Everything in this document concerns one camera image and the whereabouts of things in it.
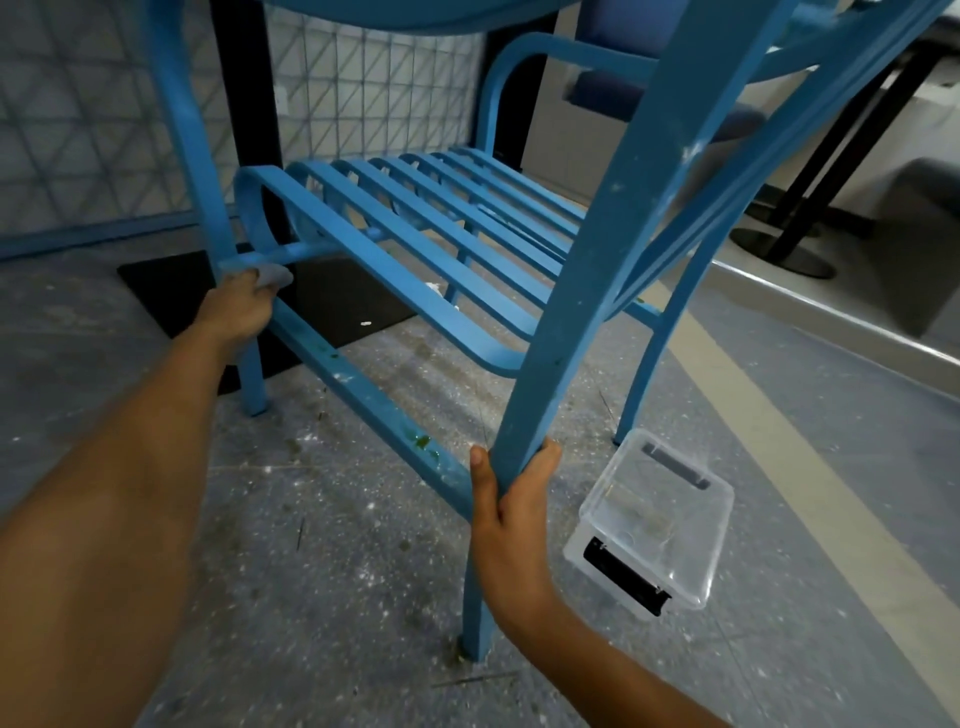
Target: hand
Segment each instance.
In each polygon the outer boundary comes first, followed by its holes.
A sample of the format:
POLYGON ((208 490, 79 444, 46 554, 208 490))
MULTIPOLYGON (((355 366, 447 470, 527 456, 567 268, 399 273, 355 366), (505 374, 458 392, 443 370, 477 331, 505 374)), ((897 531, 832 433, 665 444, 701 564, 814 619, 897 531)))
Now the hand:
POLYGON ((546 486, 562 454, 546 438, 497 503, 490 455, 478 445, 470 449, 473 563, 493 618, 514 643, 562 605, 546 561, 546 486))
POLYGON ((206 292, 193 328, 214 341, 226 356, 233 356, 270 322, 276 289, 256 287, 256 270, 224 276, 206 292))

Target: chair seat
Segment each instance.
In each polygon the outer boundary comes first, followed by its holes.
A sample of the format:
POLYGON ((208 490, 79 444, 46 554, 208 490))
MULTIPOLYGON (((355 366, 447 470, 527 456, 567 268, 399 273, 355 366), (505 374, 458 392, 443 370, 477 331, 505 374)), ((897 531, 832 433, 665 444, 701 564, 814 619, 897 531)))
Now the chair seat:
MULTIPOLYGON (((566 100, 581 109, 629 122, 644 90, 606 71, 585 71, 577 78, 566 100)), ((759 129, 766 120, 762 111, 746 104, 734 104, 713 141, 742 139, 759 129)))

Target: blue baseboard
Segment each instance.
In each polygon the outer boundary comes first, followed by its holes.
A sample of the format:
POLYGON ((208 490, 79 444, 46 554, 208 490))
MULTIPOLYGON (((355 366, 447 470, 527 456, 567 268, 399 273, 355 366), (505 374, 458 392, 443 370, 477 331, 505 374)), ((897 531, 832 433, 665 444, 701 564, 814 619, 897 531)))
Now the blue baseboard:
MULTIPOLYGON (((230 217, 236 217, 236 206, 228 205, 230 217)), ((118 240, 151 232, 189 228, 200 222, 195 210, 168 212, 149 217, 134 217, 128 220, 111 220, 99 225, 84 225, 64 230, 32 232, 29 235, 0 237, 0 260, 9 260, 26 255, 42 255, 81 245, 93 245, 108 240, 118 240)))

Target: beige floor stripe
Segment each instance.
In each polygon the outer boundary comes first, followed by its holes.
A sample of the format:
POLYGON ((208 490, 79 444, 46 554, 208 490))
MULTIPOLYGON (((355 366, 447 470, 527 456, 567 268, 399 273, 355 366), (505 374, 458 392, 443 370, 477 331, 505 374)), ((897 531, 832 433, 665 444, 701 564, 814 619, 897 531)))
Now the beige floor stripe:
POLYGON ((960 725, 960 608, 691 316, 670 351, 960 725))

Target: wall outlet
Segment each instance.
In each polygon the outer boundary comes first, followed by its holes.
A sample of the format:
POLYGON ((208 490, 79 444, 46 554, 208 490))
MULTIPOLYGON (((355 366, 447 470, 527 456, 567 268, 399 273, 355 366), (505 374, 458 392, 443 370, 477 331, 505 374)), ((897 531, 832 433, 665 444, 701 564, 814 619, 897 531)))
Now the wall outlet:
POLYGON ((274 105, 276 106, 277 116, 290 115, 290 102, 287 100, 287 87, 282 85, 274 86, 274 105))

